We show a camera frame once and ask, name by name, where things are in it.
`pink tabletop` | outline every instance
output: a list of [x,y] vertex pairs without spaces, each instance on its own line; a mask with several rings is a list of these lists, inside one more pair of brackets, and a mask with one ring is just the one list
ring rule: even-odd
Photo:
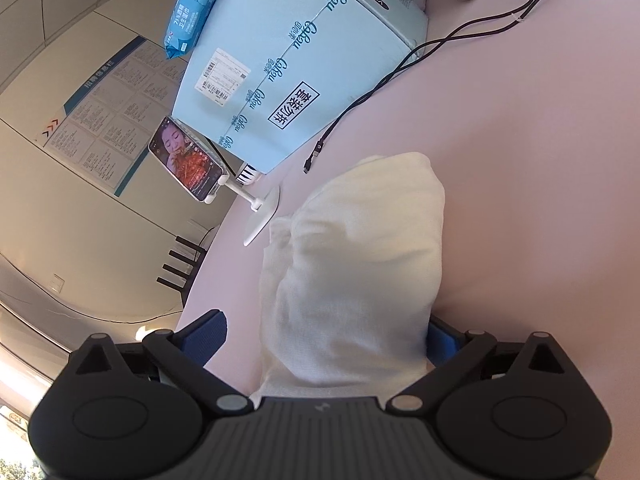
[[[526,0],[429,0],[430,38]],[[313,142],[252,186],[278,216],[369,155],[423,152],[447,194],[434,312],[503,340],[551,332],[614,425],[600,477],[640,470],[640,0],[543,0],[500,36],[451,43],[348,115],[308,175]],[[180,326],[228,318],[207,368],[244,393],[260,378],[258,277],[234,203]]]

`phone stand base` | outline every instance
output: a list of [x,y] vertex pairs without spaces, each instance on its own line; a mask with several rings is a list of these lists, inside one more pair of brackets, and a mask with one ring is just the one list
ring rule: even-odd
[[244,246],[247,247],[254,238],[264,229],[269,223],[269,220],[273,218],[273,215],[278,209],[278,203],[280,202],[280,188],[274,187],[270,190],[266,197],[262,199],[262,204],[255,211],[247,221],[246,228],[244,230]]

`cable connector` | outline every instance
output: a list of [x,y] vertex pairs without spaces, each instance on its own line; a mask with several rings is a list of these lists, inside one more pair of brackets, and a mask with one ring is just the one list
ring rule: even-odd
[[309,155],[309,158],[305,162],[305,167],[303,170],[305,174],[307,174],[311,169],[311,165],[314,163],[314,159],[316,158],[316,156],[320,155],[320,152],[322,151],[323,146],[324,146],[324,142],[322,142],[322,140],[318,140],[318,142],[316,142],[316,146],[313,150],[313,153]]

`white phone holder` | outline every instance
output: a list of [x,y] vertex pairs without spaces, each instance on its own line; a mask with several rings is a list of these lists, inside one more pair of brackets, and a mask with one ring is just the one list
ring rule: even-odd
[[[273,215],[278,209],[278,203],[280,202],[280,187],[276,186],[267,193],[264,198],[257,198],[250,193],[247,193],[242,189],[235,180],[229,180],[228,175],[223,175],[218,179],[219,186],[227,186],[231,191],[241,196],[247,202],[251,204],[251,209],[254,214],[249,217],[246,229],[244,231],[244,246],[247,247],[254,238],[262,231],[269,223],[269,220],[273,218]],[[204,199],[205,204],[213,202],[215,195],[209,195]]]

